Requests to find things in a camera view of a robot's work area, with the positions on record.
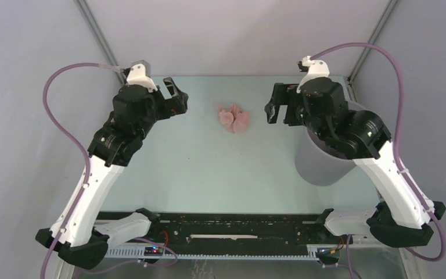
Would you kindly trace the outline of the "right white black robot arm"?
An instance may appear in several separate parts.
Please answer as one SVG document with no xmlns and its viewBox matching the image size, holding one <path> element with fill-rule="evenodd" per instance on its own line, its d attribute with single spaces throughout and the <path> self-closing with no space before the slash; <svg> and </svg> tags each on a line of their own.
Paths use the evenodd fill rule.
<svg viewBox="0 0 446 279">
<path fill-rule="evenodd" d="M 429 215 L 397 169 L 393 141 L 382 119 L 369 110 L 352 110 L 343 87 L 327 77 L 304 84 L 276 83 L 265 106 L 274 124 L 280 107 L 284 123 L 304 126 L 335 157 L 359 166 L 373 182 L 382 201 L 360 212 L 326 209 L 314 228 L 317 240 L 329 243 L 337 236 L 370 235 L 392 248 L 425 246 L 433 236 L 430 222 L 442 218 L 445 205 L 429 202 Z"/>
</svg>

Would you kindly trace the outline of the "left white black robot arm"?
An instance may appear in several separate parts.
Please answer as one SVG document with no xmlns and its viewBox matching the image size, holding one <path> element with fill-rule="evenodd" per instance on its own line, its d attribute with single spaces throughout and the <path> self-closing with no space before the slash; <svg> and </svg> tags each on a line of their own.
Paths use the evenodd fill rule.
<svg viewBox="0 0 446 279">
<path fill-rule="evenodd" d="M 107 251 L 134 238 L 153 242 L 160 235 L 159 218 L 147 209 L 96 226 L 95 220 L 112 185 L 140 150 L 149 131 L 159 120 L 186 113 L 188 95 L 171 77 L 163 79 L 171 97 L 159 87 L 150 91 L 127 83 L 113 98 L 113 110 L 93 137 L 87 150 L 89 166 L 58 221 L 40 229 L 35 239 L 53 248 L 65 262 L 85 270 L 96 267 Z"/>
</svg>

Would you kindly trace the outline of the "pink plastic trash bag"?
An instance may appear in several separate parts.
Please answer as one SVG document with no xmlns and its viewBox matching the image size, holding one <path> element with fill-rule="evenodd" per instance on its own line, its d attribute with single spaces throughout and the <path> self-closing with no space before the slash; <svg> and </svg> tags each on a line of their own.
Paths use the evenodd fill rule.
<svg viewBox="0 0 446 279">
<path fill-rule="evenodd" d="M 243 133 L 250 124 L 250 114 L 235 103 L 232 103 L 229 109 L 219 105 L 217 115 L 221 125 L 230 133 Z"/>
</svg>

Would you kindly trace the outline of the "grey trash bin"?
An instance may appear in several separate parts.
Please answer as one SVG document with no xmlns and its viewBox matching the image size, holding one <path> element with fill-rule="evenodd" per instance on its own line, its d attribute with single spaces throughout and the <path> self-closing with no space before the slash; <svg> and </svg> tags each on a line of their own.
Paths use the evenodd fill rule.
<svg viewBox="0 0 446 279">
<path fill-rule="evenodd" d="M 295 167 L 306 182 L 327 187 L 353 170 L 355 164 L 304 127 L 295 155 Z"/>
</svg>

